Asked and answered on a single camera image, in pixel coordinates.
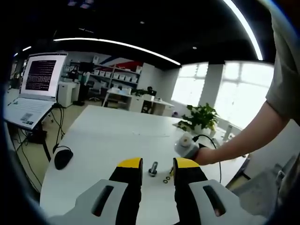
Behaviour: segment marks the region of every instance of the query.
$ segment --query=gray sleeve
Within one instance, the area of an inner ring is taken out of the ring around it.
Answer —
[[[267,93],[266,99],[269,105],[281,116],[291,119],[300,117],[300,75],[297,70],[297,51],[290,50],[290,46],[273,20],[274,40],[276,45],[276,59],[274,77]]]

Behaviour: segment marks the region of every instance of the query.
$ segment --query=ceiling light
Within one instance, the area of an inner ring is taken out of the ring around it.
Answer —
[[[70,38],[60,38],[60,39],[54,39],[54,41],[71,41],[71,40],[85,40],[85,41],[100,41],[100,42],[108,42],[108,43],[112,43],[112,44],[117,44],[117,45],[123,45],[123,46],[127,46],[127,47],[130,47],[130,48],[135,48],[137,50],[141,50],[141,51],[144,51],[144,52],[147,52],[147,53],[150,53],[152,55],[156,55],[164,60],[168,60],[172,63],[175,63],[176,65],[180,66],[180,63],[179,62],[176,62],[168,57],[165,57],[161,54],[158,54],[156,52],[152,52],[150,50],[147,50],[147,49],[144,49],[144,48],[140,48],[140,47],[137,47],[137,46],[134,46],[134,45],[130,45],[130,44],[126,44],[126,43],[122,43],[122,42],[119,42],[119,41],[111,41],[111,40],[105,40],[105,39],[96,39],[96,38],[87,38],[87,37],[70,37]]]
[[[239,19],[240,23],[243,25],[245,31],[247,32],[252,45],[254,47],[255,53],[257,55],[258,60],[263,60],[263,56],[261,53],[261,50],[259,48],[258,42],[254,36],[253,31],[251,30],[247,20],[243,16],[243,14],[240,12],[240,10],[236,7],[236,5],[231,0],[223,0],[223,2],[226,3],[226,5],[233,11],[233,13],[236,15],[236,17]]]
[[[26,51],[26,50],[28,50],[30,48],[31,48],[31,46],[28,46],[27,48],[24,48],[22,51],[24,52],[24,51]]]

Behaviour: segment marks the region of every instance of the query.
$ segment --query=bolt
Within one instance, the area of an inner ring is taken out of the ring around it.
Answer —
[[[149,176],[155,177],[157,174],[156,168],[158,166],[158,162],[154,162],[152,164],[152,167],[148,170]]]

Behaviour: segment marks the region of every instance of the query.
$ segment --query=floor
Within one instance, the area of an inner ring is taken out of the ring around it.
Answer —
[[[101,105],[101,102],[86,102],[84,106],[76,106],[71,105],[70,107],[65,109],[65,116],[64,121],[62,125],[63,131],[66,133],[70,126],[73,124],[75,119],[82,113],[82,111],[88,106],[88,105]],[[53,109],[53,114],[56,118],[56,120],[60,121],[60,111],[59,109]],[[49,149],[50,155],[53,155],[53,147],[56,144],[56,137],[59,126],[57,123],[51,121],[52,117],[46,117],[46,119],[43,122],[43,129],[47,131],[47,138],[46,143],[47,147]],[[43,146],[40,144],[34,144],[34,143],[28,143],[27,145],[23,144],[22,147],[19,147],[17,150],[17,154],[20,158],[20,161],[28,175],[28,177],[31,179],[33,185],[36,187],[38,192],[41,191],[41,184],[43,183],[44,176],[48,167],[48,160],[44,153]],[[27,157],[30,166],[35,173],[36,177],[30,170],[29,164],[25,158]],[[228,185],[229,189],[233,189],[238,187],[239,185],[245,183],[247,181],[244,177],[239,177]]]

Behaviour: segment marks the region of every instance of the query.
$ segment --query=desk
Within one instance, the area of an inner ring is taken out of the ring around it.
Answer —
[[[137,112],[140,113],[142,111],[143,103],[144,101],[148,101],[144,99],[143,97],[138,97],[135,95],[128,95],[128,94],[123,94],[119,92],[113,92],[111,90],[108,90],[104,99],[104,102],[102,106],[105,106],[105,103],[108,100],[108,97],[110,94],[114,95],[120,95],[120,96],[125,96],[128,98],[128,103],[127,103],[127,109],[132,112]],[[160,115],[160,116],[172,116],[174,106],[168,102],[165,101],[158,101],[156,99],[149,101],[151,102],[152,109],[151,109],[151,114],[154,115]]]
[[[69,107],[78,100],[80,83],[59,81],[57,101],[63,107]]]
[[[87,106],[60,142],[72,149],[73,158],[61,171],[55,169],[54,157],[49,163],[41,190],[41,208],[49,217],[65,214],[75,206],[81,193],[100,179],[109,179],[119,162],[142,157],[142,201],[136,224],[175,224],[179,218],[173,178],[167,184],[163,180],[173,166],[173,158],[178,157],[174,144],[183,134],[173,125],[178,121],[172,117]],[[212,147],[205,138],[201,143]],[[157,176],[152,178],[148,169],[154,161],[158,162]],[[229,183],[244,161],[245,158],[239,157],[221,163],[223,185]],[[218,164],[201,168],[208,179],[219,180]]]

